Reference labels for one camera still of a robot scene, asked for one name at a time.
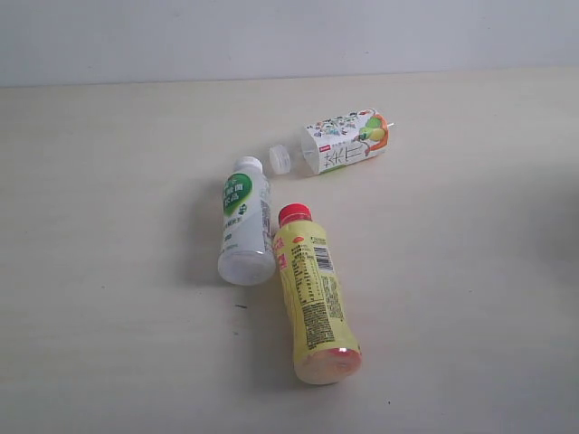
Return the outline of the white green yogurt drink bottle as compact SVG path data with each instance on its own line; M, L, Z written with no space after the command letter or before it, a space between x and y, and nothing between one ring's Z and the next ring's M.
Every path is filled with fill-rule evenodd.
M239 158L223 186L223 241L217 264L225 281L255 286L275 272L271 246L271 187L261 161Z

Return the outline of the yellow label red cap bottle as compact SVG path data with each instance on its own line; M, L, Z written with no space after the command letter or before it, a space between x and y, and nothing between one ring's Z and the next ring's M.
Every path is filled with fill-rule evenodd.
M297 377L313 385L343 381L361 366L360 345L345 315L326 231L307 205L280 210L273 248L293 335Z

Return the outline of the square clear tea bottle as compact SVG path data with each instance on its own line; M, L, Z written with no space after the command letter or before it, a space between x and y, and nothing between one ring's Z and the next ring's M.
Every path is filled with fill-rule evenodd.
M380 156L394 123L373 108L326 118L301 129L299 141L269 150L272 172L322 175Z

